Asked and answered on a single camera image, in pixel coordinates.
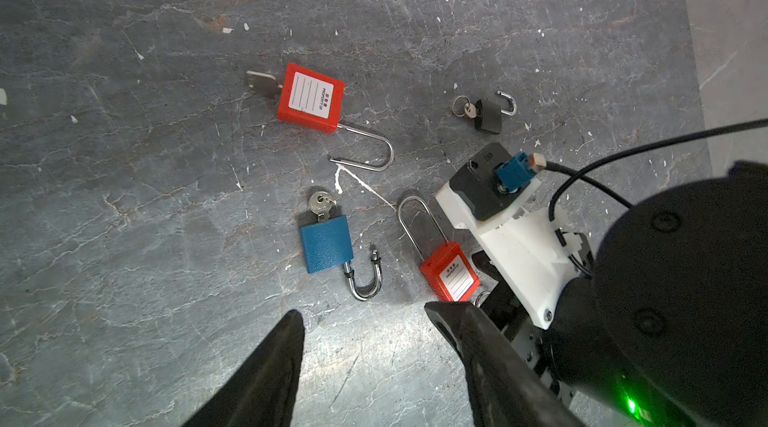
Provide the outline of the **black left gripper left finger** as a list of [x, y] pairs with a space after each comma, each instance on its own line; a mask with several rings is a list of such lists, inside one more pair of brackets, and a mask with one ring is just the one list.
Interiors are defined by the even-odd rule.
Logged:
[[305, 341], [301, 313], [288, 311], [186, 426], [289, 426]]

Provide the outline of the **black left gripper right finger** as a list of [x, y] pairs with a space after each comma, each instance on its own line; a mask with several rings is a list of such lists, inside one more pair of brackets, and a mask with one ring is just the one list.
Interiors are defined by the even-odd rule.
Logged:
[[465, 368], [476, 426], [580, 426], [487, 315], [469, 302], [432, 301], [424, 310]]

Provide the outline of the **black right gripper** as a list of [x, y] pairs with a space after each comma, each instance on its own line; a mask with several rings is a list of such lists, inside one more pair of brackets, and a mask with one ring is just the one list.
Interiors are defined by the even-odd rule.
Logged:
[[484, 289], [475, 299], [478, 306], [510, 343], [513, 351], [553, 394], [575, 394], [576, 391], [554, 371], [543, 343], [543, 330], [536, 327], [512, 289], [484, 251], [471, 255], [474, 267], [497, 282]]

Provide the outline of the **red safety padlock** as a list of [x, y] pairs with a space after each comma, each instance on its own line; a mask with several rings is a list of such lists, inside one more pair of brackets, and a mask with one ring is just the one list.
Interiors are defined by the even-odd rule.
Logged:
[[[418, 202], [423, 207], [442, 237], [443, 242], [429, 256], [421, 249], [403, 220], [403, 208], [409, 202]], [[422, 260], [419, 269], [438, 299], [443, 302], [469, 301], [481, 285], [480, 279], [459, 243], [448, 239], [427, 202], [418, 195], [409, 195], [399, 202], [396, 212], [400, 225]]]
[[341, 128], [385, 143], [388, 154], [384, 162], [380, 164], [329, 157], [329, 160], [337, 165], [382, 172], [394, 161], [394, 146], [388, 138], [382, 135], [341, 122], [344, 91], [345, 83], [342, 80], [290, 62], [286, 66], [285, 78], [280, 91], [277, 118], [284, 122], [328, 134]]

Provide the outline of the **small black padlock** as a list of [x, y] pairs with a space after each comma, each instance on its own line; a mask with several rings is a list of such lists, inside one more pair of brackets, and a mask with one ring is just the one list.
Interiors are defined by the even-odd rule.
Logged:
[[492, 100], [472, 101], [466, 95], [456, 96], [451, 104], [451, 113], [459, 118], [467, 118], [477, 131], [499, 135], [502, 133], [503, 120], [517, 113], [517, 102], [509, 93], [497, 90], [495, 95], [506, 102], [505, 106]]

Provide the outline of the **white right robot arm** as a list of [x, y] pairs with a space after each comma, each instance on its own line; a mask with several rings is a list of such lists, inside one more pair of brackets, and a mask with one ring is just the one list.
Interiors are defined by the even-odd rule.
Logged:
[[656, 194], [609, 230], [591, 277], [564, 288], [538, 349], [552, 382], [511, 346], [467, 370], [479, 426], [558, 426], [573, 389], [655, 426], [767, 422], [767, 168]]

